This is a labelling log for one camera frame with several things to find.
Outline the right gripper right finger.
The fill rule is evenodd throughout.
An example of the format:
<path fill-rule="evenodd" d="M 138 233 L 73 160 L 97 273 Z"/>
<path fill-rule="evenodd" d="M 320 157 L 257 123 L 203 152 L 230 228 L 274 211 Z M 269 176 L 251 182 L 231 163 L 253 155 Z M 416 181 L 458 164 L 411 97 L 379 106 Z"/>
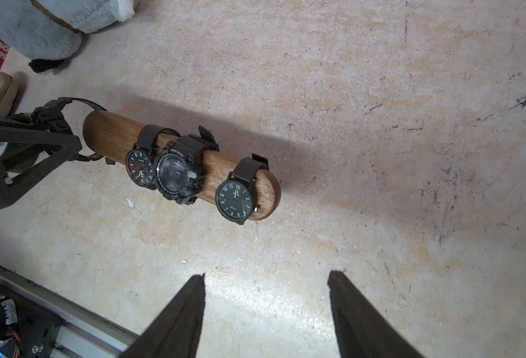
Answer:
<path fill-rule="evenodd" d="M 328 276 L 334 331 L 342 357 L 421 357 L 341 271 Z"/>

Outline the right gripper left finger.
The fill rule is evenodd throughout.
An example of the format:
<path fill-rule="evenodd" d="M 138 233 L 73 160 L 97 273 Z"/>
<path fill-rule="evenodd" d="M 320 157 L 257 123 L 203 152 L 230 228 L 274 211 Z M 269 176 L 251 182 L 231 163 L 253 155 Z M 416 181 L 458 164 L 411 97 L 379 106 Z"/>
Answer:
<path fill-rule="evenodd" d="M 205 276 L 196 274 L 121 356 L 197 356 L 205 307 Z"/>

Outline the wooden watch stand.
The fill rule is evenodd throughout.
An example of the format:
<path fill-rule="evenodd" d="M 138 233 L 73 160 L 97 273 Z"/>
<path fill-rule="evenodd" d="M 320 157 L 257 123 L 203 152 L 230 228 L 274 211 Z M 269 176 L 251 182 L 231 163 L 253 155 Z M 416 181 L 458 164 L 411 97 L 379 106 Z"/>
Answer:
<path fill-rule="evenodd" d="M 86 116 L 82 135 L 92 151 L 122 165 L 132 150 L 144 124 L 108 111 L 93 111 Z M 202 191 L 197 195 L 203 201 L 215 203 L 216 190 L 229 173 L 237 166 L 237 161 L 220 152 L 207 150 L 202 155 L 206 177 Z M 255 197 L 257 210 L 250 216 L 252 221 L 269 217 L 279 206 L 282 191 L 276 176 L 268 170 L 260 169 L 255 176 Z"/>

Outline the grey plush toy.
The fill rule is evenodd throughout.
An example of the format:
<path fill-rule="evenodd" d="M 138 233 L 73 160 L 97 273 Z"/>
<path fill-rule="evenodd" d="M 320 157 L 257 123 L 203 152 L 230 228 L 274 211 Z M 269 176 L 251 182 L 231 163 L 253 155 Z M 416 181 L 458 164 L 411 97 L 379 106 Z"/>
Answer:
<path fill-rule="evenodd" d="M 86 35 L 131 19 L 137 6 L 134 0 L 0 0 L 0 40 L 41 74 L 75 57 Z"/>

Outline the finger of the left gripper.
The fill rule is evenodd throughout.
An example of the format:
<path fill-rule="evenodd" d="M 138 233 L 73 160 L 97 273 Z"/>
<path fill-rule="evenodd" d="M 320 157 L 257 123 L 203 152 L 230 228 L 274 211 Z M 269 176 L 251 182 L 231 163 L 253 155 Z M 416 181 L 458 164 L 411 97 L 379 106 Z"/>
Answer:
<path fill-rule="evenodd" d="M 0 118 L 0 210 L 16 203 L 81 149 L 73 134 Z"/>

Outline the black round face watch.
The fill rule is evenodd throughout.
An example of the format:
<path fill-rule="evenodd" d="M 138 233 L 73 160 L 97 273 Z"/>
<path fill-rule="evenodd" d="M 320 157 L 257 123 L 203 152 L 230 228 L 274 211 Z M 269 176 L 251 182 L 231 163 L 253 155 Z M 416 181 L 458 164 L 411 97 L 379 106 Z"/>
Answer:
<path fill-rule="evenodd" d="M 255 212 L 255 176 L 269 169 L 267 158 L 252 154 L 243 158 L 216 190 L 215 203 L 224 219 L 243 225 Z"/>

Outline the black rugged sport watch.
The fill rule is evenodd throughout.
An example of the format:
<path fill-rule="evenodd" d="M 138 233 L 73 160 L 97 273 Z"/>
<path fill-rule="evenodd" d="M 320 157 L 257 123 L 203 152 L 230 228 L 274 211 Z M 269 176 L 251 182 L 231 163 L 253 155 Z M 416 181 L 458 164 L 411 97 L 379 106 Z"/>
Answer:
<path fill-rule="evenodd" d="M 205 177 L 203 153 L 219 152 L 213 134 L 199 126 L 200 135 L 188 134 L 170 141 L 154 162 L 157 190 L 168 201 L 177 204 L 193 204 L 203 187 Z"/>

